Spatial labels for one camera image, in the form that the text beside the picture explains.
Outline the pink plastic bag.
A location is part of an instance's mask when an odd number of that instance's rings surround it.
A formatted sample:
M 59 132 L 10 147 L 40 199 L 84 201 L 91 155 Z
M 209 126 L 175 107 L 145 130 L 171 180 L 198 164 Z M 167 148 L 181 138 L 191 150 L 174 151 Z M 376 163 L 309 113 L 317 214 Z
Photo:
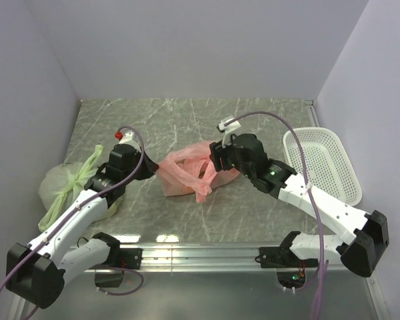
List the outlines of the pink plastic bag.
M 210 160 L 209 141 L 189 145 L 170 152 L 159 162 L 156 175 L 166 197 L 194 194 L 203 203 L 214 189 L 232 182 L 239 176 L 236 169 L 217 172 Z

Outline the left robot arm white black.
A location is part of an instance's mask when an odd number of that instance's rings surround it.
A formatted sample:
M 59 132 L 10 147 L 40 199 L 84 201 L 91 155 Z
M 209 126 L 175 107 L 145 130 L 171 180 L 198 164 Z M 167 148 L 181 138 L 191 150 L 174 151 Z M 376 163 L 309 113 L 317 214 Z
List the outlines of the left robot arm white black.
M 158 166 L 140 143 L 119 143 L 74 203 L 40 236 L 7 253 L 5 288 L 41 309 L 52 305 L 76 276 L 96 265 L 120 267 L 120 242 L 98 233 L 75 250 L 82 232 L 100 219 L 133 180 L 152 177 Z

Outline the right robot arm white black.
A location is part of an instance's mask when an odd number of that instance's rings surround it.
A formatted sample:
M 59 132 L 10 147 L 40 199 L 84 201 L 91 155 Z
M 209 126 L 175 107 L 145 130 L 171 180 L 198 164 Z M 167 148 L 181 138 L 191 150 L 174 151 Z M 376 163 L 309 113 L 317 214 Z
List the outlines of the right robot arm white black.
M 230 142 L 212 142 L 210 158 L 216 171 L 235 169 L 260 192 L 288 203 L 334 232 L 308 235 L 292 231 L 277 248 L 262 247 L 263 268 L 316 267 L 319 260 L 342 263 L 361 277 L 370 277 L 389 245 L 387 218 L 379 211 L 366 213 L 316 186 L 286 163 L 267 156 L 256 135 L 232 135 Z

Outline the green plastic bag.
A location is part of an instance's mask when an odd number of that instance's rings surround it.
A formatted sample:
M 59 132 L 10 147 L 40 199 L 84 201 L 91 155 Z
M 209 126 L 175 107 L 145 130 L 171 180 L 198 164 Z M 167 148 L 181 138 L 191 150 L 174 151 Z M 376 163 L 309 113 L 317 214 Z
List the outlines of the green plastic bag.
M 38 223 L 41 232 L 46 231 L 74 203 L 89 178 L 99 167 L 103 152 L 96 145 L 94 152 L 85 162 L 68 162 L 50 169 L 41 182 L 38 194 L 47 212 Z

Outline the white perforated plastic basket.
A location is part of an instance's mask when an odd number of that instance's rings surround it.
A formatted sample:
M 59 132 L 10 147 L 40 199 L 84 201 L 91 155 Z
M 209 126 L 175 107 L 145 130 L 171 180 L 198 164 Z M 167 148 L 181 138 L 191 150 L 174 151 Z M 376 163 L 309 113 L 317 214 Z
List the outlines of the white perforated plastic basket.
M 362 188 L 340 138 L 322 127 L 287 131 L 283 136 L 285 160 L 301 173 L 303 163 L 296 139 L 303 148 L 309 181 L 350 206 L 358 205 Z

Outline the aluminium rail frame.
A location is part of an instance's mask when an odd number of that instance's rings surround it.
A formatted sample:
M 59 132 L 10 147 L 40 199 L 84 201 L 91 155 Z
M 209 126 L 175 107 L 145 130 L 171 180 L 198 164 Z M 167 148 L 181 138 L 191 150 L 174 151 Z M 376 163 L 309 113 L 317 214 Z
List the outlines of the aluminium rail frame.
M 117 132 L 126 132 L 132 130 L 139 138 L 140 143 L 145 146 L 139 132 L 131 126 L 122 126 L 118 128 Z M 309 181 L 306 171 L 297 172 L 301 174 L 305 180 L 307 187 L 315 186 Z M 317 221 L 320 229 L 326 227 L 322 222 Z M 162 245 L 147 245 L 142 246 L 138 244 L 124 245 L 120 243 L 120 248 L 141 248 L 143 250 L 141 266 L 139 270 L 124 269 L 120 267 L 107 267 L 106 269 L 89 268 L 85 272 L 107 272 L 107 269 L 116 271 L 126 271 L 141 275 L 142 272 L 220 272 L 220 271 L 240 271 L 240 270 L 253 270 L 261 268 L 261 265 L 255 261 L 256 256 L 259 254 L 260 247 L 278 247 L 279 245 L 249 245 L 246 247 L 234 247 L 232 245 L 214 246 L 214 245 L 184 245 L 184 244 L 162 244 Z M 346 268 L 342 263 L 330 263 L 322 259 L 316 267 L 306 267 L 306 283 L 305 285 L 292 292 L 298 292 L 307 288 L 310 283 L 317 284 L 317 291 L 313 299 L 313 306 L 311 309 L 312 317 L 318 319 L 320 317 L 320 308 L 323 294 L 323 282 L 325 272 L 328 266 L 340 266 Z

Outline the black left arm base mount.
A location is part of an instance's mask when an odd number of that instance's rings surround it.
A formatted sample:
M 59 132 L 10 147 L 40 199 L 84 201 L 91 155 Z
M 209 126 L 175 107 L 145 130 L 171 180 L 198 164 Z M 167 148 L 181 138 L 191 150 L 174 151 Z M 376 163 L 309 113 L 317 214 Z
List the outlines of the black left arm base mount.
M 120 267 L 124 269 L 139 270 L 141 266 L 143 250 L 141 248 L 116 249 L 110 252 L 107 260 L 96 266 L 95 269 L 106 269 L 107 267 Z M 107 272 L 95 272 L 95 285 L 99 288 L 118 288 L 123 283 L 126 271 L 107 269 Z

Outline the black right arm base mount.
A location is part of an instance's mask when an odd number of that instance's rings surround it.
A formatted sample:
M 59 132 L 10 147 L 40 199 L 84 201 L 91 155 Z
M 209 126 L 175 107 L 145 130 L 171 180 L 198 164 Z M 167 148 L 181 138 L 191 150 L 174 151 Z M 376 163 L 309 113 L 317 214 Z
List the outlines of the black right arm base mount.
M 262 269 L 276 269 L 277 282 L 284 289 L 294 291 L 306 283 L 305 263 L 286 248 L 260 247 L 255 261 Z

